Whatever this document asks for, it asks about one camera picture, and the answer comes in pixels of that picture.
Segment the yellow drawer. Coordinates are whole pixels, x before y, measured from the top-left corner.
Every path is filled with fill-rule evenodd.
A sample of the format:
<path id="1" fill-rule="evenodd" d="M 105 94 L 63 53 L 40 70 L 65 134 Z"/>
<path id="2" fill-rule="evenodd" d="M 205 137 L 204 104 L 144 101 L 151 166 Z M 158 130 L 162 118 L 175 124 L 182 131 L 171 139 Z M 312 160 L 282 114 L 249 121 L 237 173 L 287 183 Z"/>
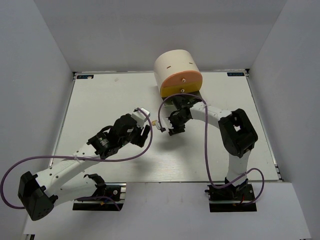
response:
<path id="1" fill-rule="evenodd" d="M 184 83 L 184 84 L 175 85 L 175 86 L 161 87 L 160 96 L 162 98 L 166 98 L 174 94 L 193 93 L 193 92 L 199 91 L 201 87 L 202 87 L 201 82 L 191 82 L 191 83 Z"/>

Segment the orange top drawer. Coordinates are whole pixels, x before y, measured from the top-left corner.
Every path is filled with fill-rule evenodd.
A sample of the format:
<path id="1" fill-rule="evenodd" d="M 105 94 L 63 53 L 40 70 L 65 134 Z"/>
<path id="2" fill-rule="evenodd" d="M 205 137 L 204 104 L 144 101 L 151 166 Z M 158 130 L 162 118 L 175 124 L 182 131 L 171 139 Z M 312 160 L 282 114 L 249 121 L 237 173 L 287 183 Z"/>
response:
<path id="1" fill-rule="evenodd" d="M 164 81 L 161 83 L 160 86 L 165 88 L 165 87 L 178 86 L 186 83 L 201 82 L 202 80 L 203 80 L 203 76 L 199 71 L 186 70 L 186 71 L 177 72 L 169 75 L 168 77 L 165 77 Z"/>

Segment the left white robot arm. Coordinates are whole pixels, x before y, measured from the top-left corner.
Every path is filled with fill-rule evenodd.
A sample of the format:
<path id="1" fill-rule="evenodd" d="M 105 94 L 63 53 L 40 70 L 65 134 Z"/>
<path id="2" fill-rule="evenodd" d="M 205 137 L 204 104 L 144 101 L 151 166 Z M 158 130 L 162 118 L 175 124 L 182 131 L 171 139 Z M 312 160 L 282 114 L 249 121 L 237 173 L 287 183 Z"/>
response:
<path id="1" fill-rule="evenodd" d="M 47 216 L 54 207 L 65 202 L 109 199 L 105 180 L 86 169 L 103 162 L 128 144 L 143 148 L 152 138 L 150 112 L 137 108 L 118 118 L 91 137 L 73 155 L 37 173 L 25 172 L 19 181 L 18 198 L 32 221 Z"/>

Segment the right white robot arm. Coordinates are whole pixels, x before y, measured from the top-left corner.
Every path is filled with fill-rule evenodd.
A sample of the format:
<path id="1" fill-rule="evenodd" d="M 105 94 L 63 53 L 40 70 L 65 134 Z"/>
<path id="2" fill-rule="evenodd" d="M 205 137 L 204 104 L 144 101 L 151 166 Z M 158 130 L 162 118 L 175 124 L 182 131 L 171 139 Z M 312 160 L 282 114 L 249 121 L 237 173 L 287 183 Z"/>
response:
<path id="1" fill-rule="evenodd" d="M 247 182 L 248 160 L 258 134 L 243 109 L 222 110 L 209 106 L 198 97 L 175 95 L 170 101 L 176 108 L 169 117 L 161 122 L 166 124 L 169 135 L 185 132 L 186 123 L 198 120 L 205 123 L 204 156 L 207 173 L 210 173 L 208 159 L 208 126 L 220 131 L 224 148 L 229 154 L 228 171 L 225 177 L 226 195 L 236 200 L 244 193 Z"/>

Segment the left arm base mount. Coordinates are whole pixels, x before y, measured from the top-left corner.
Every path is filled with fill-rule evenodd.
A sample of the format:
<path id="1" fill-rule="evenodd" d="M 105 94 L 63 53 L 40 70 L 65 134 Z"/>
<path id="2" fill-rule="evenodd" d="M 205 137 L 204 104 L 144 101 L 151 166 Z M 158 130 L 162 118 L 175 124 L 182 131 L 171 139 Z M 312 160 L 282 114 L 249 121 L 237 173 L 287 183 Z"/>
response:
<path id="1" fill-rule="evenodd" d="M 106 183 L 98 174 L 86 174 L 84 179 L 94 182 L 95 191 L 90 196 L 73 202 L 73 211 L 119 212 L 125 202 L 126 183 Z"/>

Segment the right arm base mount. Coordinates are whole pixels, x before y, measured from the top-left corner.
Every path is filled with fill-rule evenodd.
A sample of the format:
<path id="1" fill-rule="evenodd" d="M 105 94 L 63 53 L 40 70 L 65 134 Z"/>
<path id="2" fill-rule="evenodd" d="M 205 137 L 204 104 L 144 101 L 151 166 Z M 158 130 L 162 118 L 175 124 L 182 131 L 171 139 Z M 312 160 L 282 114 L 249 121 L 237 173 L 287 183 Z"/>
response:
<path id="1" fill-rule="evenodd" d="M 211 213 L 244 213 L 256 212 L 255 193 L 251 184 L 238 191 L 233 191 L 232 185 L 217 189 L 208 185 L 204 190 L 208 196 Z"/>

